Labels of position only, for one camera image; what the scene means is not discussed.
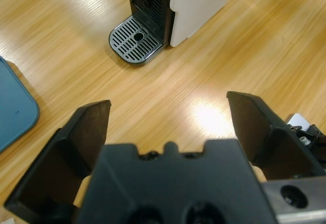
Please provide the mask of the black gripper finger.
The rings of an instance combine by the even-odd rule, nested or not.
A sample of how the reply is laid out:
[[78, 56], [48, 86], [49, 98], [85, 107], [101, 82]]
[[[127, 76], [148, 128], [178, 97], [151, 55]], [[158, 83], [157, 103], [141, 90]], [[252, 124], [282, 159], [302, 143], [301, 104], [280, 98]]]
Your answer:
[[258, 96], [228, 91], [235, 134], [267, 180], [325, 176], [325, 135], [285, 123]]
[[73, 223], [74, 200], [105, 143], [111, 102], [79, 107], [35, 158], [4, 203], [27, 223]]

